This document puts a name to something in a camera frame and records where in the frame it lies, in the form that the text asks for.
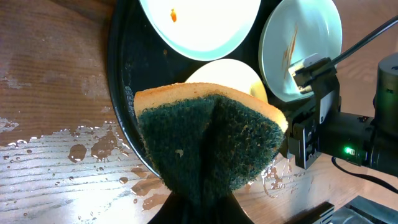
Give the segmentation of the green yellow sponge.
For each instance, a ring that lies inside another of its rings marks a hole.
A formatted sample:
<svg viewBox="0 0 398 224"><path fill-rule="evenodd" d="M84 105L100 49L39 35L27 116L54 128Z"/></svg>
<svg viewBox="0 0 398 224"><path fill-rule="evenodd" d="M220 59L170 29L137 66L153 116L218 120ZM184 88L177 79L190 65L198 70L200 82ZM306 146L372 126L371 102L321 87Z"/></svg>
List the green yellow sponge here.
<svg viewBox="0 0 398 224"><path fill-rule="evenodd" d="M134 112L146 155L165 185L195 205L211 204L254 180L284 141L276 107L211 83L139 91Z"/></svg>

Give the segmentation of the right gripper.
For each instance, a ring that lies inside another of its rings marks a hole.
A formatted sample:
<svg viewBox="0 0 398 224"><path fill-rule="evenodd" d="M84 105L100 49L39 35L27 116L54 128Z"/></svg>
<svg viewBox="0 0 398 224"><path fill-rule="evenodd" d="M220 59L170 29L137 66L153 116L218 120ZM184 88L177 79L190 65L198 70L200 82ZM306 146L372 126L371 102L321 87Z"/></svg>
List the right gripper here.
<svg viewBox="0 0 398 224"><path fill-rule="evenodd" d="M308 169L325 153L357 166L376 168L376 126L372 117L341 111L340 83L329 58L298 71L303 84L310 82L313 96L289 115L286 139L280 152L295 157L295 164Z"/></svg>

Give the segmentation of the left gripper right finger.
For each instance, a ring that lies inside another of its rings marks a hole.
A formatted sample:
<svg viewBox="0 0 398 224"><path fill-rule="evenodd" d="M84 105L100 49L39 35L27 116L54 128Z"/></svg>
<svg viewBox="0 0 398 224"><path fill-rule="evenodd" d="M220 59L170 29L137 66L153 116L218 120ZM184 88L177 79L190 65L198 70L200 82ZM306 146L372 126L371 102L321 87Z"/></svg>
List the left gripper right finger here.
<svg viewBox="0 0 398 224"><path fill-rule="evenodd" d="M233 194L220 198L215 207L217 224L253 224Z"/></svg>

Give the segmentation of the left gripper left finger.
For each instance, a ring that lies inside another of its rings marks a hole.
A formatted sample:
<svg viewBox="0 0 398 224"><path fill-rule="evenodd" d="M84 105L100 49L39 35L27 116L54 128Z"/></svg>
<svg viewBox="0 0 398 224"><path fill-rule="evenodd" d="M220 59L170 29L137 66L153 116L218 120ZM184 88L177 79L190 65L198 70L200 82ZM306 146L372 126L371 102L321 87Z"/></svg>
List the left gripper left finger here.
<svg viewBox="0 0 398 224"><path fill-rule="evenodd" d="M148 224L187 224L189 205L186 198L172 192Z"/></svg>

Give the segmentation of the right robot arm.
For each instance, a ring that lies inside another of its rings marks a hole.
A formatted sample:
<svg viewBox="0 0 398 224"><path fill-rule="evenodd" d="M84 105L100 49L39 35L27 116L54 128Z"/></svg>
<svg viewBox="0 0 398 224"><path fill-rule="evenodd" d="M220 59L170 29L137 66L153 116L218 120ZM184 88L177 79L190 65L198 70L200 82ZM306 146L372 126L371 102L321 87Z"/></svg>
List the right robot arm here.
<svg viewBox="0 0 398 224"><path fill-rule="evenodd" d="M310 82L313 96L290 108L279 152L286 158L294 156L296 165L303 169L308 169L324 153L396 176L397 54L385 57L378 64L373 117L341 111L336 68L315 77L330 61L323 58L298 71L301 80Z"/></svg>

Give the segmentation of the yellow plate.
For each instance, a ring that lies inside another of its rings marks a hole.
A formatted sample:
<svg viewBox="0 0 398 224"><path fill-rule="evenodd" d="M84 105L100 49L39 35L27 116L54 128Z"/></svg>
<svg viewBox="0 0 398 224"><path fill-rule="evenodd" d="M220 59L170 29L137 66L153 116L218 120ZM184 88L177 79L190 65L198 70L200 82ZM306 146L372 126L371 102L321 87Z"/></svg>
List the yellow plate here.
<svg viewBox="0 0 398 224"><path fill-rule="evenodd" d="M223 85L268 102L266 89L259 75L249 65L235 59L225 58L207 63L185 82Z"/></svg>

